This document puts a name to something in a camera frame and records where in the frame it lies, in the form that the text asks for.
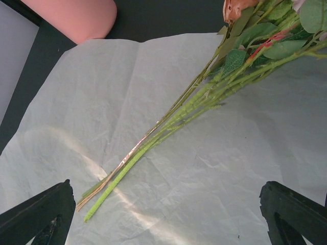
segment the pink cushion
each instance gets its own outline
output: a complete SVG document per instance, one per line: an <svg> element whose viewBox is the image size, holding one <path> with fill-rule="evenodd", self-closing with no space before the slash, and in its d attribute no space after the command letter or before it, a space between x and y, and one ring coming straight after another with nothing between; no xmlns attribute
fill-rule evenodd
<svg viewBox="0 0 327 245"><path fill-rule="evenodd" d="M113 0L22 0L76 44L104 38L117 15Z"/></svg>

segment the green stem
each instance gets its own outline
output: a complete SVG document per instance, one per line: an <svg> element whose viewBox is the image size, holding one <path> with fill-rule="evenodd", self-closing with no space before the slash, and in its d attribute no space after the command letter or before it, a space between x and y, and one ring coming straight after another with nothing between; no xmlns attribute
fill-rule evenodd
<svg viewBox="0 0 327 245"><path fill-rule="evenodd" d="M327 41L324 41L322 43L317 44L316 46L309 48L307 51L302 53L295 53L289 57L286 57L284 59L273 61L262 68L259 68L258 70L245 75L241 78L236 79L235 81L229 82L223 89L218 89L218 91L214 92L213 94L210 94L205 100L200 100L204 94L205 90L209 88L209 85L212 86L212 84L207 84L204 88L202 88L199 92L197 92L181 109L180 111L184 111L187 113L193 112L195 109L199 108L200 105L203 105L204 102L210 102L207 106L205 106L203 109L186 119L181 125L175 126L171 128L171 132L169 132L167 135L163 135L164 132L166 132L169 127L172 127L172 123L176 123L177 119L181 118L181 115L186 115L185 113L181 113L178 111L168 122L166 125L163 126L163 128L154 135L151 139L149 139L136 153L135 155L129 159L128 163L126 164L125 168L121 170L121 172L117 175L117 177L114 179L112 183L107 187L107 189L104 191L104 193L101 195L101 197L97 200L97 202L93 205L93 207L89 210L87 213L84 221L88 221L92 215L96 212L96 210L101 206L101 204L104 202L104 200L107 198L107 196L112 192L112 190L117 186L119 181L125 176L125 174L134 166L134 164L149 150L167 139L170 135L172 135L174 132L182 128L184 125L191 122L194 118L198 117L208 109L210 109L213 105L216 105L220 101L226 99L227 97L231 96L233 93L237 92L242 87L246 86L247 84L253 82L258 82L268 76L271 72L273 72L275 69L277 69L279 66L292 61L296 58L299 58L303 55L310 55L317 50L324 48L327 46Z"/></svg>

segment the artificial leaf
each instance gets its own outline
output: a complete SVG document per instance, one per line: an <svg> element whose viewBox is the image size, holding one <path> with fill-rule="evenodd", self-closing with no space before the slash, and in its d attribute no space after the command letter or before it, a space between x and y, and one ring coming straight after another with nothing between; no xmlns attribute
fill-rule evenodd
<svg viewBox="0 0 327 245"><path fill-rule="evenodd" d="M272 23L256 24L246 29L236 40L234 48L238 48L240 45L247 46L253 39L265 36L275 30L277 26Z"/></svg>
<svg viewBox="0 0 327 245"><path fill-rule="evenodd" d="M255 14L258 15L258 16L262 16L263 14L265 13L265 11L257 11Z"/></svg>
<svg viewBox="0 0 327 245"><path fill-rule="evenodd" d="M259 19L260 19L260 16L258 16L258 15L252 16L251 19L246 24L246 27L245 28L249 28L249 27L253 26L255 23L257 23L257 21Z"/></svg>
<svg viewBox="0 0 327 245"><path fill-rule="evenodd" d="M228 75L235 69L242 66L244 63L245 56L245 51L236 49L231 50L227 55L222 77Z"/></svg>
<svg viewBox="0 0 327 245"><path fill-rule="evenodd" d="M303 27L301 26L301 24L298 24L295 28L290 30L290 33L292 34L296 34L300 31L304 30Z"/></svg>
<svg viewBox="0 0 327 245"><path fill-rule="evenodd" d="M256 51L257 48L252 49L251 51L251 55L254 54L254 52ZM257 67L259 65L262 65L264 63L266 63L268 60L270 60L269 58L265 57L264 55L260 55L259 57L257 57L253 63L252 63L252 67Z"/></svg>
<svg viewBox="0 0 327 245"><path fill-rule="evenodd" d="M309 33L327 31L327 1L306 0L300 8L300 21Z"/></svg>
<svg viewBox="0 0 327 245"><path fill-rule="evenodd" d="M254 7L249 7L242 11L241 17L234 23L230 32L231 37L239 36L242 33L243 29L251 18L253 11Z"/></svg>
<svg viewBox="0 0 327 245"><path fill-rule="evenodd" d="M221 40L221 44L224 43L226 37L227 37L227 32L228 32L228 28L227 26L223 26L220 31L217 33L217 35L224 35L223 36L223 39Z"/></svg>
<svg viewBox="0 0 327 245"><path fill-rule="evenodd" d="M283 0L278 6L276 6L267 16L268 20L278 20L283 18L286 13L292 8L291 0Z"/></svg>
<svg viewBox="0 0 327 245"><path fill-rule="evenodd" d="M210 77L212 79L215 75L217 75L219 72L221 72L221 70L223 68L224 68L224 64L222 63L219 67L217 67L212 72L210 72L209 75L208 75L208 77Z"/></svg>
<svg viewBox="0 0 327 245"><path fill-rule="evenodd" d="M312 33L306 32L306 30L301 30L298 33L284 38L283 41L290 41L290 40L304 40L312 36Z"/></svg>
<svg viewBox="0 0 327 245"><path fill-rule="evenodd" d="M224 41L224 43L221 45L220 52L218 55L218 58L215 60L215 62L211 65L210 71L215 70L217 67L219 67L222 64L222 59L229 53L229 51L233 48L234 43L236 41L237 37L230 37Z"/></svg>
<svg viewBox="0 0 327 245"><path fill-rule="evenodd" d="M269 59L280 60L300 50L306 42L306 40L277 42L270 49L264 52L264 56Z"/></svg>
<svg viewBox="0 0 327 245"><path fill-rule="evenodd" d="M226 35L227 34L227 26L223 26L220 30L219 30L219 32L217 33L217 35Z"/></svg>

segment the bundle of stems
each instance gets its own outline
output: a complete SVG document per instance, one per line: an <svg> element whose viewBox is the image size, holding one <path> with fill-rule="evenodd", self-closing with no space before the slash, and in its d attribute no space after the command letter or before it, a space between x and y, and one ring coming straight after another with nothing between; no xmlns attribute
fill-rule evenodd
<svg viewBox="0 0 327 245"><path fill-rule="evenodd" d="M326 57L325 54L317 53L318 50L327 47L326 40L319 41L323 31L306 32L301 25L299 15L292 8L286 10L282 18L267 21L266 17L271 16L276 8L281 8L281 4L285 4L283 2L286 1L260 2L256 7L243 10L242 17L234 24L223 27L220 32L224 35L223 41L203 71L194 78L166 115L145 134L116 169L83 194L82 200L77 204L77 211L101 191L112 177L115 177L89 210L84 219L85 222L93 216L119 181L147 151L159 145L192 120L208 110L220 107L227 97L246 85L261 81L287 62L306 55L317 58ZM264 33L257 33L253 36L254 29L265 23L272 24L273 28L266 28L267 25L261 26L265 28ZM298 46L297 49L291 48L290 52L279 54L277 58L273 57L278 50L276 44L282 44L285 48L285 45L292 41L292 44ZM271 55L269 50L273 48L275 50L270 53L274 54Z"/></svg>

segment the wrinkled paper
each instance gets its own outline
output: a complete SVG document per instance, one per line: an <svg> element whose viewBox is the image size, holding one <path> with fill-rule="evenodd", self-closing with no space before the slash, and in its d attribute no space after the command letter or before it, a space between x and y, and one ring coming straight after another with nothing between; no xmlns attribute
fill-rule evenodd
<svg viewBox="0 0 327 245"><path fill-rule="evenodd" d="M66 52L0 157L0 212L70 179L75 200L112 171L213 55L221 36L92 40ZM271 244L267 181L324 204L327 60L300 58L148 152L73 244Z"/></svg>

